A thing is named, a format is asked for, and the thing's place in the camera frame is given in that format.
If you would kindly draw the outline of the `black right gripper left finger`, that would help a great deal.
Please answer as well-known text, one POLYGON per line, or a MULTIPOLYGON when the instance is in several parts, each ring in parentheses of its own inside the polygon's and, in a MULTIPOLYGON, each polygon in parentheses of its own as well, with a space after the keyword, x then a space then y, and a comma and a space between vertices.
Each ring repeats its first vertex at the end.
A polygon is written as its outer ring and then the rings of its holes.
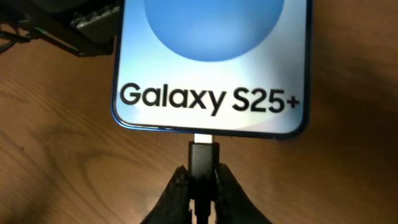
POLYGON ((188 171, 177 167, 162 195, 141 224, 191 224, 188 171))

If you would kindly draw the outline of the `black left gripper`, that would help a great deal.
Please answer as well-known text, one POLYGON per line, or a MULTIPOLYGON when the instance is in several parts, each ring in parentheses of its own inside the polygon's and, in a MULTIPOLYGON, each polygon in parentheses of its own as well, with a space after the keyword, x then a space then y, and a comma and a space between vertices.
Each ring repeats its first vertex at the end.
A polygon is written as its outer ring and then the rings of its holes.
POLYGON ((1 0, 1 52, 42 39, 77 57, 111 55, 120 0, 1 0))

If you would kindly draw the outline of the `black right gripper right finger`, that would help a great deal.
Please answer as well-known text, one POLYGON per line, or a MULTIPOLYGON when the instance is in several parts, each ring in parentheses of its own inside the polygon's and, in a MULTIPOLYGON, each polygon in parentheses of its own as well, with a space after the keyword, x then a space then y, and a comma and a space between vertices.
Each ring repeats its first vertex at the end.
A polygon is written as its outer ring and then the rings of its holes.
POLYGON ((251 202, 226 164, 216 171, 216 224, 271 224, 251 202))

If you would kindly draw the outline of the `blue Galaxy smartphone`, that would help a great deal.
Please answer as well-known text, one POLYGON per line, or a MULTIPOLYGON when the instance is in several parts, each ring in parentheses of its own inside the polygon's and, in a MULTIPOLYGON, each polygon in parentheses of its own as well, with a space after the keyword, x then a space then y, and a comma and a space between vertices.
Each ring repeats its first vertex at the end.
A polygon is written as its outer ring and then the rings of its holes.
POLYGON ((290 139, 310 111, 312 0, 125 0, 111 112, 124 128, 290 139))

